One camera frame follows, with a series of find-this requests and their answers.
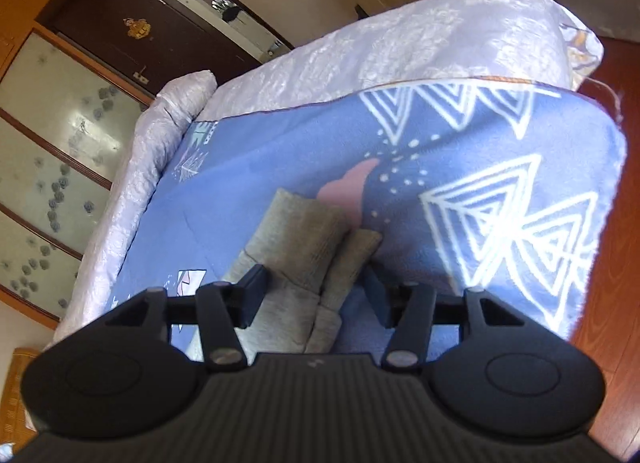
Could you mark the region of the light grey knit pants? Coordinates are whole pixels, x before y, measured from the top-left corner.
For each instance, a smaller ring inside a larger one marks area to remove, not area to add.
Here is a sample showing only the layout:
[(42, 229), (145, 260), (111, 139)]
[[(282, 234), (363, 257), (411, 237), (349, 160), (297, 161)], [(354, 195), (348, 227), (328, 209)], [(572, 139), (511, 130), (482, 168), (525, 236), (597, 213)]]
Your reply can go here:
[(350, 227), (346, 212), (280, 189), (224, 279), (266, 267), (270, 281), (256, 316), (239, 329), (248, 360), (258, 353), (328, 353), (340, 311), (382, 235)]

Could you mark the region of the blue patterned bed sheet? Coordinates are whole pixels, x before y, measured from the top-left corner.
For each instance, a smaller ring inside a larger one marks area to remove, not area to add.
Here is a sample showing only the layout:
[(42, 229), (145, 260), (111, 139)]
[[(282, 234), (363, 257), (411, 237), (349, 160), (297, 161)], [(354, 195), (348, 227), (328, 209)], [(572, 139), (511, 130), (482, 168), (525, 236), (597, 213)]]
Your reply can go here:
[(271, 202), (308, 198), (381, 235), (374, 258), (399, 278), (484, 287), (567, 338), (626, 152), (597, 102), (550, 86), (405, 82), (283, 108), (215, 94), (153, 184), (107, 304), (239, 275)]

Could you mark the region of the white lavender rolled quilt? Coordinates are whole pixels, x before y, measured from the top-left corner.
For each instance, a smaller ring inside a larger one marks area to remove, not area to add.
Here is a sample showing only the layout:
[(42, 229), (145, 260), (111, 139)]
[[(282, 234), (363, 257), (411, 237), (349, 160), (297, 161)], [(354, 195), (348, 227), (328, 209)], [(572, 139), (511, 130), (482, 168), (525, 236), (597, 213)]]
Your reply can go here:
[(168, 82), (138, 118), (104, 214), (82, 257), (70, 305), (54, 332), (55, 344), (108, 308), (111, 290), (160, 175), (216, 88), (216, 78), (209, 71), (186, 74)]

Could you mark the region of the glass sliding wardrobe doors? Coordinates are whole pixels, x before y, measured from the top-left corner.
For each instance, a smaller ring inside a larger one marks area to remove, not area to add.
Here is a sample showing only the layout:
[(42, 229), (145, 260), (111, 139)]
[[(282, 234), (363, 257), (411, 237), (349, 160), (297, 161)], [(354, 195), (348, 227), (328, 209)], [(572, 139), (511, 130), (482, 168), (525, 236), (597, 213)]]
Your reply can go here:
[(36, 32), (1, 76), (1, 288), (47, 321), (65, 316), (145, 108)]

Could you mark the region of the wooden headboard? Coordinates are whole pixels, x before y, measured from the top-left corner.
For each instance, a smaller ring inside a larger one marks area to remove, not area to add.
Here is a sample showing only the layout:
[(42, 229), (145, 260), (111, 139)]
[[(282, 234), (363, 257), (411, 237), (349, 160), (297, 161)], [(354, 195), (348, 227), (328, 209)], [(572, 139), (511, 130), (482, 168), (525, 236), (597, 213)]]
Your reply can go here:
[(12, 353), (1, 395), (1, 443), (8, 443), (13, 452), (20, 451), (37, 431), (26, 412), (21, 394), (21, 381), (32, 360), (40, 355), (35, 348), (16, 348)]

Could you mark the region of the dark wooden door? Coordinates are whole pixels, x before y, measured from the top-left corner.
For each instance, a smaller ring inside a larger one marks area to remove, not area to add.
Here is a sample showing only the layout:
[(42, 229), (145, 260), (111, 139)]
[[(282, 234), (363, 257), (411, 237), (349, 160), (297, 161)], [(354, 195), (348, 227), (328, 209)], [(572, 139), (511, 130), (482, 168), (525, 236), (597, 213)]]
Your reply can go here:
[(292, 49), (232, 0), (50, 0), (38, 20), (148, 93), (201, 70), (224, 84)]

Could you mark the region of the white mattress cover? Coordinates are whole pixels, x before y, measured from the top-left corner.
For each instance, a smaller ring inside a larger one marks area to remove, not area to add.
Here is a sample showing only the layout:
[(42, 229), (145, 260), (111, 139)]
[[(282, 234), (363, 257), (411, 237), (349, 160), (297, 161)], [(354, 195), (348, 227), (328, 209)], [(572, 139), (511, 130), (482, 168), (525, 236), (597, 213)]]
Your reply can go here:
[(554, 0), (420, 0), (222, 85), (198, 74), (189, 92), (196, 114), (216, 120), (408, 80), (502, 77), (575, 90), (603, 56), (594, 31)]

